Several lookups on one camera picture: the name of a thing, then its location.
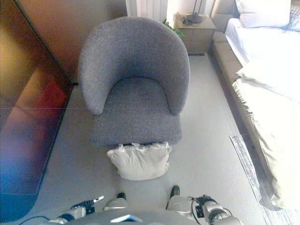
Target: gray armchair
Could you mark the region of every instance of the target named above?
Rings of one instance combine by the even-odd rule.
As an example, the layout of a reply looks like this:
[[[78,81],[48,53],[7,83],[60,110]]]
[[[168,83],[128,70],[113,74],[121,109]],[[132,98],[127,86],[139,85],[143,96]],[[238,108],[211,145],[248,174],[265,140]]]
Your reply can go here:
[[[98,147],[177,143],[188,84],[183,42],[154,20],[122,17],[102,23],[80,54],[79,85],[95,115],[91,139]]]

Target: cream blanket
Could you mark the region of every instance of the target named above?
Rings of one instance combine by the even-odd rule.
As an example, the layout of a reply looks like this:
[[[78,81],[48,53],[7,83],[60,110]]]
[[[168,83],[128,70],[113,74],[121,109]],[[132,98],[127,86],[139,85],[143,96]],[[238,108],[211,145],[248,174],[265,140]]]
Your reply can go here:
[[[274,176],[272,204],[299,209],[300,104],[265,89],[254,80],[240,78],[233,88],[251,116]]]

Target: wall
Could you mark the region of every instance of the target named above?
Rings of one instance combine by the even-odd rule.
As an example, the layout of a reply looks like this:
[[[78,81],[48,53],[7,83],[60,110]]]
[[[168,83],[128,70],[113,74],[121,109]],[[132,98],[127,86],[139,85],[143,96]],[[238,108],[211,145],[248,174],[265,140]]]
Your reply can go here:
[[[197,0],[195,11],[198,11],[200,3],[200,14],[209,15],[215,0]],[[167,21],[173,26],[173,15],[179,13],[192,13],[195,5],[195,0],[169,0],[167,10]]]
[[[126,16],[125,0],[16,0],[71,82],[80,49],[93,27]]]

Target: armchair backrest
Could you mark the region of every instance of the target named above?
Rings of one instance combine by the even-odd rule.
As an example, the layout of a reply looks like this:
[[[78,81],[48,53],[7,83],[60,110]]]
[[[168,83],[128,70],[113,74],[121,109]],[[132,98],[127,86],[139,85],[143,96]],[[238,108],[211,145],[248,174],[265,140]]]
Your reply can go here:
[[[189,73],[188,54],[178,35],[141,17],[102,23],[89,34],[79,58],[79,84],[94,115],[103,112],[112,86],[133,76],[158,81],[177,115],[186,100]]]

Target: bed frame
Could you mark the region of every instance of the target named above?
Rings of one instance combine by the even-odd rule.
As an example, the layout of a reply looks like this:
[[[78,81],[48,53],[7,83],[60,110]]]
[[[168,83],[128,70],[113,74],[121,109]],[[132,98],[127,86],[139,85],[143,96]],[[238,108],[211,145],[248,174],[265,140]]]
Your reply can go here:
[[[300,6],[300,0],[292,0],[292,3],[294,5]],[[273,180],[273,176],[269,171],[269,167],[263,155],[259,139],[256,135],[255,127],[251,122],[246,108],[241,104],[232,88],[233,82],[238,78],[235,72],[241,69],[242,65],[234,55],[230,45],[226,40],[224,32],[226,30],[229,19],[240,17],[235,0],[215,0],[210,17],[214,25],[216,26],[211,44],[212,55],[221,69],[226,85],[230,90],[240,116],[248,130],[249,136],[266,172],[268,180],[271,182]]]

